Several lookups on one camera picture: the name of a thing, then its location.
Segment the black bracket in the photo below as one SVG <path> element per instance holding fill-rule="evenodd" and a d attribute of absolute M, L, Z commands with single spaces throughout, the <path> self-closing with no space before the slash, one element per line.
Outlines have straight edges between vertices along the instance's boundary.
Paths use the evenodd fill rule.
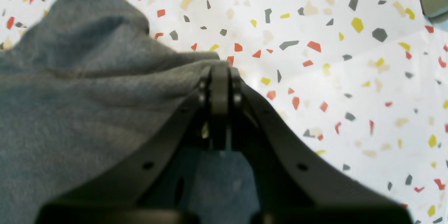
<path fill-rule="evenodd" d="M 201 131 L 209 133 L 204 138 Z M 43 206 L 37 224 L 196 224 L 186 211 L 202 150 L 241 151 L 261 211 L 253 224 L 410 224 L 407 211 L 310 150 L 238 70 L 213 66 L 199 88 L 135 153 Z"/>

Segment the gray towel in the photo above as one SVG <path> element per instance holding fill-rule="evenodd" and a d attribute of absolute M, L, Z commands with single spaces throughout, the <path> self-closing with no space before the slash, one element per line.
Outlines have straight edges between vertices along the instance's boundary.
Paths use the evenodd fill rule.
<path fill-rule="evenodd" d="M 118 163 L 195 89 L 205 66 L 224 63 L 213 52 L 177 53 L 148 33 L 124 0 L 58 0 L 0 51 L 0 223 L 34 222 L 43 203 Z"/>

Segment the gray cloth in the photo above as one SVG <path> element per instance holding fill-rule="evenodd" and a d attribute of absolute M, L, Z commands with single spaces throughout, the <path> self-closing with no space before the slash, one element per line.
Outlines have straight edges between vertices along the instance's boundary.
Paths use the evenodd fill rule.
<path fill-rule="evenodd" d="M 150 39 L 148 25 L 124 0 L 58 0 L 13 49 L 0 51 L 1 224 L 34 222 L 43 203 L 128 156 L 197 87 L 205 66 L 224 63 L 213 52 L 177 53 Z M 207 174 L 197 177 L 216 180 Z M 244 181 L 236 185 L 242 197 L 256 198 Z M 257 203 L 228 195 L 220 207 L 237 206 L 239 216 L 221 223 L 248 221 Z"/>

